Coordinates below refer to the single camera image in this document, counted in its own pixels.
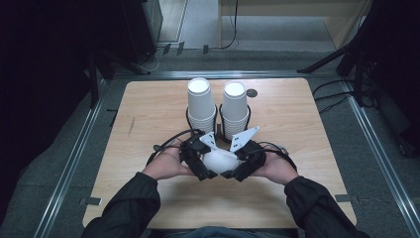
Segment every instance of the white paper cup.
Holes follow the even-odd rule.
[[[243,83],[237,80],[229,81],[225,85],[222,114],[230,121],[239,121],[247,116],[247,90]]]
[[[214,109],[214,113],[213,115],[211,115],[210,117],[206,118],[206,119],[196,119],[194,117],[191,116],[191,114],[189,113],[189,109],[188,109],[188,120],[189,123],[191,124],[191,128],[192,129],[200,129],[202,131],[204,131],[205,133],[209,133],[209,132],[214,132],[215,130],[215,116],[216,116],[216,106],[213,105]]]
[[[230,120],[227,120],[225,116],[223,116],[223,129],[225,131],[224,132],[225,138],[228,140],[232,140],[233,135],[236,135],[238,133],[245,131],[249,116],[250,116],[249,110],[247,110],[247,116],[239,121],[230,121]]]
[[[188,112],[197,119],[207,119],[215,112],[210,83],[203,77],[196,77],[188,82]]]

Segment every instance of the black jacket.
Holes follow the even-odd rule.
[[[82,237],[140,237],[160,208],[158,182],[142,173],[127,182],[93,219]],[[312,237],[368,237],[358,231],[325,186],[304,178],[292,180],[284,189],[296,224]]]

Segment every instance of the person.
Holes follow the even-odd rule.
[[[179,160],[180,144],[180,139],[175,139],[170,148],[136,173],[106,205],[102,216],[89,222],[82,237],[139,238],[159,210],[158,181],[194,176]],[[284,185],[287,206],[296,224],[305,230],[305,237],[368,237],[356,229],[325,186],[300,176],[276,153],[266,152],[264,165],[252,176]],[[182,237],[259,237],[259,233],[204,227],[183,233]]]

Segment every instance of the white object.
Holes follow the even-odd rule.
[[[217,147],[214,132],[207,133],[200,137],[200,141],[211,148],[211,152],[205,154],[203,157],[204,166],[207,170],[217,174],[236,169],[241,162],[234,153],[243,148],[259,129],[260,127],[256,126],[235,135],[230,151],[225,151]]]
[[[195,77],[188,82],[188,113],[196,120],[205,120],[215,114],[213,94],[206,78]]]
[[[248,114],[246,88],[240,81],[229,81],[225,84],[222,114],[229,121],[240,121]]]
[[[247,115],[239,121],[230,121],[223,115],[223,128],[225,129],[224,136],[228,140],[232,140],[235,134],[241,133],[245,130],[250,117],[250,112],[247,109]]]
[[[204,155],[203,164],[207,170],[221,174],[226,171],[233,171],[239,166],[240,161],[235,154],[225,150],[212,150]]]
[[[234,135],[232,139],[231,149],[229,151],[231,153],[235,153],[241,148],[245,147],[245,145],[247,145],[247,143],[253,138],[253,136],[257,133],[259,129],[260,127],[256,126],[251,129],[248,129],[247,131]]]

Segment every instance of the wooden board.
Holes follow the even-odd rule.
[[[324,184],[333,196],[347,194],[307,81],[304,78],[241,81],[258,92],[257,97],[248,98],[252,109],[249,126],[261,127],[253,140],[285,147],[302,176]],[[210,80],[217,105],[222,102],[226,82]],[[100,216],[118,189],[144,168],[153,145],[188,129],[187,83],[181,80],[128,84],[91,195],[101,197],[103,202],[87,207],[84,225]],[[158,182],[161,208],[149,227],[296,227],[283,189],[265,178],[247,178],[243,182],[222,177],[204,181],[194,177],[161,180]],[[351,204],[339,204],[356,223]]]

